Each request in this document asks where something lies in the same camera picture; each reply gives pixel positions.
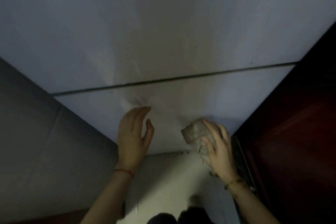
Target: forearm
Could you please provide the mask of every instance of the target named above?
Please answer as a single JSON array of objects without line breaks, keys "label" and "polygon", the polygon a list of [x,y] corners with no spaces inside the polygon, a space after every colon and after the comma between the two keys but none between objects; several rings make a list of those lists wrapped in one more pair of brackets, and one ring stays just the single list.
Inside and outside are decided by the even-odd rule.
[{"label": "forearm", "polygon": [[131,180],[132,177],[128,173],[113,172],[109,183],[96,199],[81,224],[116,223]]},{"label": "forearm", "polygon": [[245,183],[232,184],[229,190],[249,224],[279,224]]}]

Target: gold bracelet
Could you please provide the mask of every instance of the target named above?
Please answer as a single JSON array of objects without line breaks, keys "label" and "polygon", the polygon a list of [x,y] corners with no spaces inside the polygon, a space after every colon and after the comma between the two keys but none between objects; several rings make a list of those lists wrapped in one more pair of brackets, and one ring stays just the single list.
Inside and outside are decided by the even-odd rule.
[{"label": "gold bracelet", "polygon": [[229,184],[226,184],[225,185],[225,187],[224,187],[224,189],[228,189],[231,185],[233,185],[233,184],[238,184],[238,183],[241,183],[241,182],[243,182],[244,180],[242,179],[242,178],[239,178],[239,179],[237,179],[237,180],[235,180],[235,181],[233,181],[233,182],[230,182]]}]

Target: gray wall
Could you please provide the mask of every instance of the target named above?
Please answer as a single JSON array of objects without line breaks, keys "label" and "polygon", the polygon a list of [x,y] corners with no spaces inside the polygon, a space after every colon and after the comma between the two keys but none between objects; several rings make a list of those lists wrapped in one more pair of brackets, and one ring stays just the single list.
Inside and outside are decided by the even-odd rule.
[{"label": "gray wall", "polygon": [[0,223],[88,208],[117,146],[0,59]]}]

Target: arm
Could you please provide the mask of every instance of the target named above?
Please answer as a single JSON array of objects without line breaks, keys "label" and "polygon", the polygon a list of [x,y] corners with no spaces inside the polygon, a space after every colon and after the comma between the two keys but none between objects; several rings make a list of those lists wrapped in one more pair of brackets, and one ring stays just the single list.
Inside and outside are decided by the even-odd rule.
[{"label": "arm", "polygon": [[[131,171],[138,169],[144,160],[152,141],[154,128],[150,120],[146,121],[146,133],[141,138],[142,122],[150,107],[134,108],[120,121],[118,130],[118,155],[116,169]],[[125,200],[132,175],[115,171],[111,179],[94,202],[81,224],[111,224],[116,223]]]},{"label": "arm", "polygon": [[[226,128],[220,124],[216,125],[221,131],[221,135],[217,128],[210,122],[203,120],[215,139],[216,147],[207,138],[202,138],[208,149],[210,164],[213,170],[219,175],[225,184],[230,184],[240,179],[236,172],[233,162],[231,138]],[[229,190],[239,205],[242,215],[249,224],[279,224],[278,220],[271,212],[259,201],[259,199],[250,191],[245,183],[235,183],[229,185]]]}]

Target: red bracelet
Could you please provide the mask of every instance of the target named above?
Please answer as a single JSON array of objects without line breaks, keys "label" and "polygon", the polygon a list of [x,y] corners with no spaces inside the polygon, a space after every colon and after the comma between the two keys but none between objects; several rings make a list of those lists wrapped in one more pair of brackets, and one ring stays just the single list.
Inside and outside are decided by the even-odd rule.
[{"label": "red bracelet", "polygon": [[132,172],[129,171],[129,170],[124,170],[124,169],[115,169],[115,170],[113,170],[113,172],[115,172],[115,171],[121,171],[121,172],[128,173],[128,174],[130,174],[130,175],[132,176],[132,178],[134,178],[134,175],[133,175]]}]

